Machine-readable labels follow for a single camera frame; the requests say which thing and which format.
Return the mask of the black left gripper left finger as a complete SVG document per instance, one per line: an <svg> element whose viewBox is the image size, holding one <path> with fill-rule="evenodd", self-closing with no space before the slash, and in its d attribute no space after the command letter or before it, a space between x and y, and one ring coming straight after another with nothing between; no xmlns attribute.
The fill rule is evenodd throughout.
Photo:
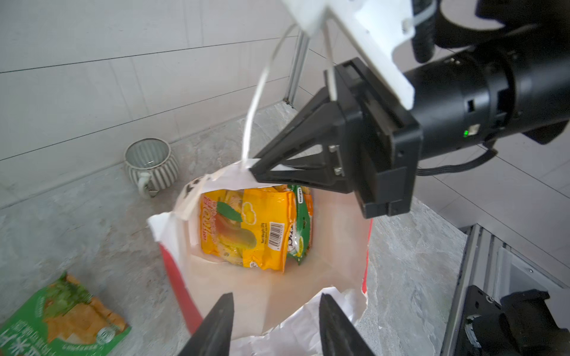
<svg viewBox="0 0 570 356"><path fill-rule="evenodd" d="M235 306L233 293L222 295L179 356L228 356Z"/></svg>

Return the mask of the yellow barcode snack bag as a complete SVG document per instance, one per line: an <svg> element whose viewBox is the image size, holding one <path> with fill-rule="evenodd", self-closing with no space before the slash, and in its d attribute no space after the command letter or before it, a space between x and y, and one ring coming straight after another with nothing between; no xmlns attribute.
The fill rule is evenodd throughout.
<svg viewBox="0 0 570 356"><path fill-rule="evenodd" d="M285 185L210 191L200 196L200 247L236 266L282 272L296 218L295 195Z"/></svg>

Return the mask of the grey ribbed ceramic mug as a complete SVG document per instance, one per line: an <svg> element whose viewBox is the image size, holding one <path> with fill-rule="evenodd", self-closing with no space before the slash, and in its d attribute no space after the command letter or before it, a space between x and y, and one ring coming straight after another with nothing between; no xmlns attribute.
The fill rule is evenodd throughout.
<svg viewBox="0 0 570 356"><path fill-rule="evenodd" d="M139 194L153 198L171 187L179 177L179 164L172 147L159 138L133 142L124 153L126 173Z"/></svg>

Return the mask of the green yellow Fox's candy bag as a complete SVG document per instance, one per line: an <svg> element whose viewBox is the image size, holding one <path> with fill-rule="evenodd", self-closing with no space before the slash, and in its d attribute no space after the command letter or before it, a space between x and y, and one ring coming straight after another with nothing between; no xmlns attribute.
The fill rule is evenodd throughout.
<svg viewBox="0 0 570 356"><path fill-rule="evenodd" d="M288 257L301 265L312 246L313 238L313 195L309 188L300 185L289 185L295 195L295 219L288 237Z"/></svg>

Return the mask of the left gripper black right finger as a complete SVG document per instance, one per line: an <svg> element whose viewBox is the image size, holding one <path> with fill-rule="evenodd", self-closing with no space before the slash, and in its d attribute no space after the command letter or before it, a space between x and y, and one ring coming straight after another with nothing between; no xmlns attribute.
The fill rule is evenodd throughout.
<svg viewBox="0 0 570 356"><path fill-rule="evenodd" d="M328 294L322 294L320 299L319 330L324 356L374 356L341 307Z"/></svg>

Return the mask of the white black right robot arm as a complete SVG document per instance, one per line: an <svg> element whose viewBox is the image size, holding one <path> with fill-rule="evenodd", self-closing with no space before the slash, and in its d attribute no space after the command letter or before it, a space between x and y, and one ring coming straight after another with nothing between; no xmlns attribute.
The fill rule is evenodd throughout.
<svg viewBox="0 0 570 356"><path fill-rule="evenodd" d="M405 73L405 108L367 52L328 80L257 156L258 182L354 193L366 218L407 213L417 177L475 169L495 142L524 134L546 145L569 124L569 3L478 1L475 30L439 1L413 1L429 17L412 39L419 66Z"/></svg>

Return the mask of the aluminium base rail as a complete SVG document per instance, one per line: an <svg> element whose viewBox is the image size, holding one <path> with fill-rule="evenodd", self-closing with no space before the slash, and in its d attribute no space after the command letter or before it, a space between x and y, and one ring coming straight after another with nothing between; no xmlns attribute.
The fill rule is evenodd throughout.
<svg viewBox="0 0 570 356"><path fill-rule="evenodd" d="M442 349L469 286L477 286L496 302L515 292L547 291L546 304L560 328L569 330L569 285L547 273L480 225L465 228L467 243L457 280Z"/></svg>

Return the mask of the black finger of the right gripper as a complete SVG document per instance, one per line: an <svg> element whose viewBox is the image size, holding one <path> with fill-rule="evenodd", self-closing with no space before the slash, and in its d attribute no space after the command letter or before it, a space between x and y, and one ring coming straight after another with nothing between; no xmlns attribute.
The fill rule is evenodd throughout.
<svg viewBox="0 0 570 356"><path fill-rule="evenodd" d="M352 109L349 90L338 89L336 101L322 88L298 115L256 156L249 169L259 183L295 184L348 194Z"/></svg>

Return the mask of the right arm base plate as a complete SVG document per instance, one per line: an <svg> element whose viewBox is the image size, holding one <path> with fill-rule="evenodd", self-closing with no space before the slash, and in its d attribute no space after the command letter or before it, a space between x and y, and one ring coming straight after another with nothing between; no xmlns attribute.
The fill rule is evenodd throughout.
<svg viewBox="0 0 570 356"><path fill-rule="evenodd" d="M560 328L547 291L515 292L496 302L469 286L451 324L443 355L568 355L569 330Z"/></svg>

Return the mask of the white red printed paper bag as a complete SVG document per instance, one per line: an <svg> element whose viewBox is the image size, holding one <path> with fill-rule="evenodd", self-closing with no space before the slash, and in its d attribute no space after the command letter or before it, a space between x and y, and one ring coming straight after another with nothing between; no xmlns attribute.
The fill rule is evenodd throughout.
<svg viewBox="0 0 570 356"><path fill-rule="evenodd" d="M319 355L322 294L331 295L351 323L368 306L371 221L362 217L352 194L315 191L316 243L306 262L282 272L232 266L205 255L199 246L201 194L257 186L249 172L254 163L249 147L268 75L264 69L246 115L241 159L190 182L173 211L150 217L148 224L191 335L218 299L233 293L230 355Z"/></svg>

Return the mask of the green red snack bag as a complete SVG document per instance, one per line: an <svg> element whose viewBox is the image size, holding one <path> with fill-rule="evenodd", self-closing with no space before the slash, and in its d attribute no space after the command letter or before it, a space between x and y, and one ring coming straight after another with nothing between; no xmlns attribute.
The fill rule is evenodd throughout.
<svg viewBox="0 0 570 356"><path fill-rule="evenodd" d="M2 355L108 355L131 331L67 272L1 326Z"/></svg>

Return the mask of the aluminium corner post right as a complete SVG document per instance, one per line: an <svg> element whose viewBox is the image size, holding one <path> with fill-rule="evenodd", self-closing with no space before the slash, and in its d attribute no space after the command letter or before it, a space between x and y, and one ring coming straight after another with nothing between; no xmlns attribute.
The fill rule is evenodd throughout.
<svg viewBox="0 0 570 356"><path fill-rule="evenodd" d="M307 58L309 44L310 37L300 31L295 46L295 54L292 60L292 68L289 75L289 84L287 86L286 95L284 97L284 101L292 107L295 107L294 101L301 79L301 74L304 68L304 63Z"/></svg>

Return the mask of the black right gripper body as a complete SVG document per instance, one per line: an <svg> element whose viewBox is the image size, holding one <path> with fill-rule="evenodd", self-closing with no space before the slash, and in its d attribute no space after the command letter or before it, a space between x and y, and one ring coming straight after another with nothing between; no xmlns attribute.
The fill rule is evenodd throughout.
<svg viewBox="0 0 570 356"><path fill-rule="evenodd" d="M336 66L349 99L356 102L359 132L355 194L366 219L411 210L423 133L390 89L359 59Z"/></svg>

